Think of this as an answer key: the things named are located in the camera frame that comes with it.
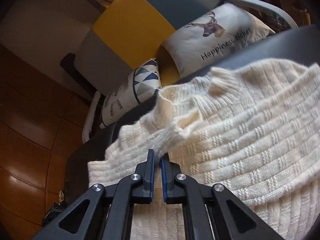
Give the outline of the blue triangle patterned pillow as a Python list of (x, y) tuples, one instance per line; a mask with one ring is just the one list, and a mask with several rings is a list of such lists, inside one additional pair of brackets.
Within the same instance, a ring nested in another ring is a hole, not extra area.
[(149, 59), (135, 69), (123, 84), (106, 96), (101, 109), (100, 128), (118, 121), (125, 113), (156, 95), (161, 80), (156, 59)]

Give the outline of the cream knitted sweater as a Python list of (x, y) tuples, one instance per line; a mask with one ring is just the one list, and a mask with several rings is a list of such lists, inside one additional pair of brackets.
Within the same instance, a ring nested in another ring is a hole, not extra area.
[(133, 174), (149, 149), (200, 184), (225, 185), (284, 239), (303, 239), (319, 215), (319, 66), (266, 59), (163, 88), (88, 163), (89, 184)]

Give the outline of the grey yellow blue sofa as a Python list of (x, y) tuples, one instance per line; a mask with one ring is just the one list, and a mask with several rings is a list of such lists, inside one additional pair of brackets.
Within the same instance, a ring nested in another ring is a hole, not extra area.
[(236, 2), (271, 12), (286, 29), (297, 26), (285, 11), (258, 0), (114, 0), (86, 35), (79, 51), (61, 61), (61, 67), (93, 97), (83, 142), (103, 129), (101, 109), (106, 96), (144, 62), (157, 60), (161, 87), (182, 78), (162, 46), (165, 40), (207, 12)]

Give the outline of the white deer print pillow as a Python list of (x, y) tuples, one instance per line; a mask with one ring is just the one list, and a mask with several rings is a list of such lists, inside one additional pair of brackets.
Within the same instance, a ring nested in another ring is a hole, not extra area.
[(274, 33), (254, 15), (225, 3), (175, 31), (162, 46), (186, 77)]

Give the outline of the black leather ottoman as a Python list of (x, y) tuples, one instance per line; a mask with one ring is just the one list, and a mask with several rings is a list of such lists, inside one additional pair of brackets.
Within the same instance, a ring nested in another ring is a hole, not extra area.
[[(319, 63), (319, 30), (315, 25), (308, 25), (283, 31), (224, 57), (213, 65), (235, 70), (267, 58), (288, 59), (305, 66)], [(88, 162), (104, 160), (105, 151), (117, 139), (120, 128), (136, 122), (151, 111), (155, 103), (155, 96), (144, 101), (118, 121), (97, 132), (68, 157), (64, 183), (65, 201), (68, 204), (88, 190)]]

